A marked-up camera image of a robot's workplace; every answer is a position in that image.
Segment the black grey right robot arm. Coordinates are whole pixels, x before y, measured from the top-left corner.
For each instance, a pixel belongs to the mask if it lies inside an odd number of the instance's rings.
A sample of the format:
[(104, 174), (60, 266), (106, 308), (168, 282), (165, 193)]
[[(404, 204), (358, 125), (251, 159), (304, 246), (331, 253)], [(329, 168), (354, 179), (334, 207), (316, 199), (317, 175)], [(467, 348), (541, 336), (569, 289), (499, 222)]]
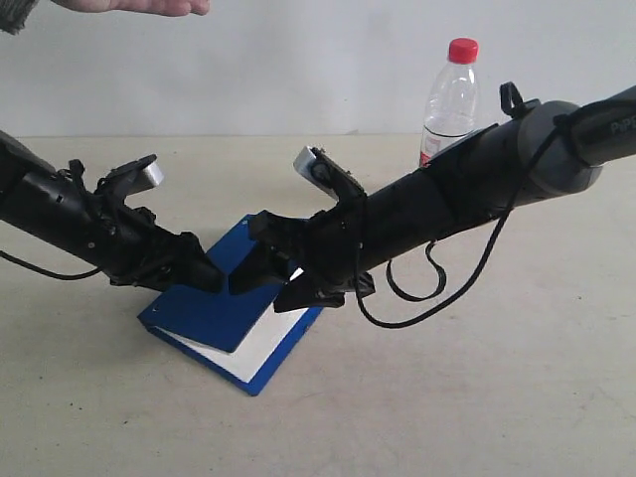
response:
[(374, 193), (323, 149), (304, 148), (296, 172), (335, 205), (307, 219), (251, 217), (254, 246), (230, 274), (230, 292), (276, 284), (278, 312), (340, 307), (350, 292), (375, 292), (375, 267), (518, 207), (581, 193), (606, 163), (635, 152), (633, 89), (579, 106), (526, 101), (507, 82), (500, 100), (505, 123), (468, 134)]

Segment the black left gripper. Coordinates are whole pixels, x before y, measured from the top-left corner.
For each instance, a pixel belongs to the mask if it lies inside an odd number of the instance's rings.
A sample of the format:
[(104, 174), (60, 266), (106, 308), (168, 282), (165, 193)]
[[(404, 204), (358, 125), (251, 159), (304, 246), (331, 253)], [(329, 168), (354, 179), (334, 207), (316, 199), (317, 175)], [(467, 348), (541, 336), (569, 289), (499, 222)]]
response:
[(165, 291), (175, 284), (221, 292), (224, 273), (190, 232), (175, 234), (156, 224), (147, 208), (131, 209), (113, 198), (97, 205), (98, 267), (113, 286)]

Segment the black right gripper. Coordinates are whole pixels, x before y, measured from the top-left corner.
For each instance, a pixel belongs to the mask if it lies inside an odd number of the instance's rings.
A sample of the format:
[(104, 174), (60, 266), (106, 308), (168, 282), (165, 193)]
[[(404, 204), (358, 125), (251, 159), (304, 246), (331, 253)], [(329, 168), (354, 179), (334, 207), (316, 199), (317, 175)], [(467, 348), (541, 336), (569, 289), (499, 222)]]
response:
[(250, 219), (250, 238), (257, 246), (229, 275), (229, 292), (281, 284), (273, 302), (276, 313), (339, 308), (356, 287), (368, 297), (374, 279), (355, 263), (362, 257), (358, 232), (356, 222), (331, 222), (323, 213), (303, 220), (262, 211)]

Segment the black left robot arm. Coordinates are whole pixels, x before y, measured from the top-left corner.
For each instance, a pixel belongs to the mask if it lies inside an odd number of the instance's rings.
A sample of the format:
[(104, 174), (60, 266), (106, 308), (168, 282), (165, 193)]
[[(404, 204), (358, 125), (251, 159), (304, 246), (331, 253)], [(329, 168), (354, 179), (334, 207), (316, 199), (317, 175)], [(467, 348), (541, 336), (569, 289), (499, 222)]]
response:
[(186, 285), (222, 291), (224, 273), (190, 232), (173, 234), (145, 207), (125, 200), (158, 186), (154, 154), (112, 169), (94, 191), (73, 159), (57, 169), (7, 133), (1, 135), (1, 219), (103, 273), (113, 286), (165, 291)]

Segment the person's bare hand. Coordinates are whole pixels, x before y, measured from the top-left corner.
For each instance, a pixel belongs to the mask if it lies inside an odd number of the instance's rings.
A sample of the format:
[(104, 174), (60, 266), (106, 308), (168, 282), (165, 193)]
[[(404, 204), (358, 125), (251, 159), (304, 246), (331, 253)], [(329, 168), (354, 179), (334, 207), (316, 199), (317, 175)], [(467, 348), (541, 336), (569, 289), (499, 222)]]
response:
[(209, 0), (68, 0), (56, 4), (80, 13), (132, 12), (163, 17), (205, 16), (210, 12)]

